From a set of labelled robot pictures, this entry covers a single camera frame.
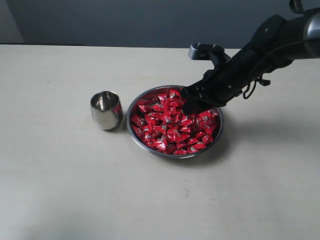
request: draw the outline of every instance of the stainless steel bowl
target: stainless steel bowl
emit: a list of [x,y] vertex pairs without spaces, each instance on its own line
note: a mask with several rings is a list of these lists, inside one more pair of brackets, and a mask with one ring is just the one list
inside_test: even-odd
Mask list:
[[212,143],[210,143],[206,148],[201,149],[200,151],[197,151],[195,153],[189,153],[189,154],[185,154],[185,155],[173,155],[173,154],[166,154],[166,153],[162,153],[162,152],[158,152],[155,151],[153,149],[151,149],[150,147],[147,147],[146,145],[144,145],[144,143],[142,141],[140,141],[140,139],[136,136],[135,132],[133,131],[133,129],[131,128],[131,124],[130,124],[130,118],[131,116],[133,116],[135,113],[137,113],[138,111],[138,105],[139,105],[139,100],[144,100],[144,99],[153,99],[154,97],[156,97],[158,94],[161,93],[169,93],[170,89],[177,89],[178,91],[181,90],[181,88],[183,88],[184,86],[180,86],[180,85],[166,85],[166,86],[159,86],[159,87],[155,87],[152,88],[148,91],[145,91],[144,93],[140,94],[130,105],[127,114],[126,114],[126,126],[128,128],[128,131],[132,137],[132,139],[140,146],[142,147],[144,150],[152,153],[152,154],[156,154],[160,157],[163,158],[167,158],[167,159],[186,159],[186,158],[190,158],[199,154],[204,153],[205,151],[207,151],[208,149],[210,149],[219,139],[222,131],[223,131],[223,126],[224,126],[224,117],[222,114],[222,111],[220,108],[217,108],[218,112],[219,112],[219,116],[220,116],[220,128],[218,130],[218,133],[216,134],[216,136],[214,136],[214,140]]

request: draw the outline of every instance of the white table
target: white table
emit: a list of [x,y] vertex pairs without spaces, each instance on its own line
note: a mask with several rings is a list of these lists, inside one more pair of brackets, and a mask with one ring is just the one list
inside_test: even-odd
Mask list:
[[318,240],[319,65],[270,74],[222,109],[212,150],[170,161],[124,128],[98,129],[90,98],[112,90],[126,110],[210,62],[187,49],[0,45],[0,240]]

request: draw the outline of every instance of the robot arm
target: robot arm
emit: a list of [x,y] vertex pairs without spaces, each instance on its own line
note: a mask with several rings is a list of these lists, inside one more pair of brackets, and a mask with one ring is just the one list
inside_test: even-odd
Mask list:
[[181,96],[187,101],[183,106],[185,114],[212,106],[223,107],[242,89],[254,82],[268,86],[270,81],[263,74],[290,65],[294,60],[320,58],[320,8],[307,11],[296,8],[303,14],[291,20],[280,15],[268,18],[254,33],[251,41],[236,55],[229,57],[217,45],[193,44],[189,57],[193,60],[211,60],[214,69],[206,71],[203,78],[185,87]]

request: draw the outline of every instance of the wall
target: wall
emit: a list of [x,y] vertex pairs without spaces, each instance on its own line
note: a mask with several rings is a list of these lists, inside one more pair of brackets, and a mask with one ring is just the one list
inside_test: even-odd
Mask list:
[[24,43],[6,0],[0,0],[0,43]]
[[[7,0],[27,43],[240,48],[289,0]],[[305,0],[320,7],[319,0]]]

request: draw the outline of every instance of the stainless steel cup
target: stainless steel cup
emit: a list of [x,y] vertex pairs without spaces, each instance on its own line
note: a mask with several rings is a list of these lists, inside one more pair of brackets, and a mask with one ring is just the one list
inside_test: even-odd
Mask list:
[[117,128],[124,117],[119,96],[112,91],[98,92],[91,98],[94,123],[103,130]]

